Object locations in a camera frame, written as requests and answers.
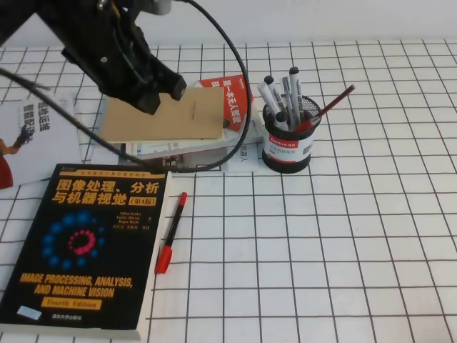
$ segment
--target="red pencil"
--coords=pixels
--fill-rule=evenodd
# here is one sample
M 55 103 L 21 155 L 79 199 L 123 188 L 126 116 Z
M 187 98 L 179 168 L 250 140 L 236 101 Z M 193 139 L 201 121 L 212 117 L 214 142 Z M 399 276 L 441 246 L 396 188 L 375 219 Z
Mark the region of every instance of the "red pencil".
M 169 234 L 166 237 L 165 245 L 162 248 L 162 253 L 160 254 L 159 261 L 156 265 L 156 274 L 165 274 L 166 270 L 169 268 L 171 255 L 173 250 L 171 250 L 171 245 L 173 244 L 174 236 L 178 230 L 179 220 L 183 213 L 184 205 L 186 204 L 187 193 L 183 192 L 179 198 L 178 207 L 174 213 L 173 221 L 171 222 Z
M 352 84 L 350 85 L 347 90 L 345 90 L 343 93 L 338 95 L 330 104 L 325 106 L 317 115 L 315 115 L 313 118 L 305 121 L 301 125 L 298 125 L 294 131 L 295 132 L 303 132 L 306 130 L 309 130 L 311 127 L 316 125 L 318 119 L 321 119 L 328 111 L 330 111 L 332 108 L 334 108 L 341 100 L 346 98 L 356 87 Z

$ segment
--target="image processing book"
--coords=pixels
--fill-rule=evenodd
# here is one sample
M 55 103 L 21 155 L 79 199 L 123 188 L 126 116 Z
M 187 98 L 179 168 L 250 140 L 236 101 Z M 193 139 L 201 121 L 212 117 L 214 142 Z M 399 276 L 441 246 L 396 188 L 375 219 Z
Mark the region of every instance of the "image processing book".
M 58 164 L 1 300 L 0 330 L 141 339 L 170 181 Z

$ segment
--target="whiteboard marker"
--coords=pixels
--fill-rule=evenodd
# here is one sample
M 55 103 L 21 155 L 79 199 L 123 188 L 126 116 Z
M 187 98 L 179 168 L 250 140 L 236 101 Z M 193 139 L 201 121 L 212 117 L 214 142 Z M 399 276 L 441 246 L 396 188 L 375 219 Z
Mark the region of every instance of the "whiteboard marker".
M 291 101 L 291 86 L 288 84 L 288 77 L 283 77 L 281 79 L 281 83 L 283 84 L 284 97 L 286 98 L 288 118 L 291 122 L 291 129 L 295 129 L 300 123 L 298 122 L 297 117 L 293 115 L 293 107 Z
M 281 113 L 281 108 L 279 107 L 278 103 L 274 99 L 273 94 L 271 93 L 269 87 L 266 85 L 265 82 L 262 82 L 257 85 L 258 92 L 262 96 L 265 104 L 268 106 L 270 113 L 276 118 L 278 113 Z
M 288 114 L 287 113 L 287 108 L 284 105 L 283 98 L 278 93 L 278 90 L 276 89 L 276 84 L 275 84 L 274 78 L 271 75 L 268 75 L 268 76 L 265 76 L 265 79 L 263 79 L 263 80 L 268 85 L 268 87 L 269 87 L 271 93 L 273 94 L 274 98 L 276 99 L 276 102 L 278 103 L 279 108 L 281 109 L 281 111 L 284 112 L 285 114 Z
M 296 66 L 289 69 L 288 75 L 291 78 L 291 90 L 292 90 L 292 106 L 295 115 L 297 116 L 300 123 L 305 121 L 305 114 L 303 112 L 303 98 L 301 97 L 301 86 L 298 73 L 300 71 Z

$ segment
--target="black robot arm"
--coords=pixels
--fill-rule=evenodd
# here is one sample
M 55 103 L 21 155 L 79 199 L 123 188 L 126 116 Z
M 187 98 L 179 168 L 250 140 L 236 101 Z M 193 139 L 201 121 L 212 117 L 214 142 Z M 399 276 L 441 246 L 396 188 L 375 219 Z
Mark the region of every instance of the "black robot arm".
M 151 54 L 134 21 L 143 10 L 166 13 L 170 1 L 0 0 L 0 45 L 36 12 L 64 44 L 62 54 L 102 93 L 154 114 L 159 93 L 179 100 L 186 82 Z

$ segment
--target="pen holder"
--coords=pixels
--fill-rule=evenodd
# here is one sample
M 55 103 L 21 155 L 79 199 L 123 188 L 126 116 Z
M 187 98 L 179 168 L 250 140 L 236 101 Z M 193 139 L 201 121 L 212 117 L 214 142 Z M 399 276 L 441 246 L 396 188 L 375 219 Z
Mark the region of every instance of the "pen holder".
M 318 104 L 303 96 L 303 109 L 315 116 L 321 109 Z M 319 126 L 303 132 L 284 131 L 274 126 L 268 117 L 269 110 L 263 107 L 263 120 L 266 132 L 263 136 L 262 159 L 265 164 L 278 173 L 292 174 L 305 169 L 311 160 L 314 131 Z

